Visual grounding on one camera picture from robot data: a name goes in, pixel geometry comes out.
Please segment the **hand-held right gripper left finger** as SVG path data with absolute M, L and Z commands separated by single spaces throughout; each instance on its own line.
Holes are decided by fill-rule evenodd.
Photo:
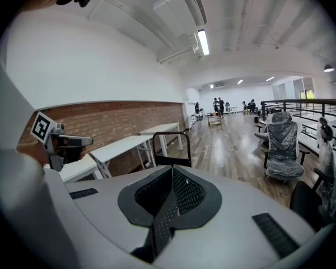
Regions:
M 171 220 L 177 217 L 173 181 L 174 174 L 169 167 L 135 195 L 135 201 L 152 216 L 152 222 L 144 245 L 136 248 L 132 255 L 147 263 L 153 263 L 174 236 L 170 226 Z

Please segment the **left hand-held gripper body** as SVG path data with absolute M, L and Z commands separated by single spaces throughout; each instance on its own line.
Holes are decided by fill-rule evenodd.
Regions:
M 64 124 L 52 120 L 42 112 L 37 113 L 30 133 L 44 145 L 48 153 L 50 168 L 56 171 L 61 171 L 66 165 L 57 154 L 58 147 L 87 147 L 94 142 L 91 137 L 66 135 Z

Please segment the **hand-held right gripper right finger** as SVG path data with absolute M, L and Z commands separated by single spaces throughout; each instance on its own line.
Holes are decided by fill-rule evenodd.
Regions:
M 175 194 L 179 215 L 198 207 L 206 197 L 205 181 L 184 168 L 172 167 L 172 190 Z

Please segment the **person's left hand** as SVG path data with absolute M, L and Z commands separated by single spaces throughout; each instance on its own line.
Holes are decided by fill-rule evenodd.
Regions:
M 61 146 L 57 150 L 63 164 L 69 164 L 81 160 L 86 154 L 86 146 Z

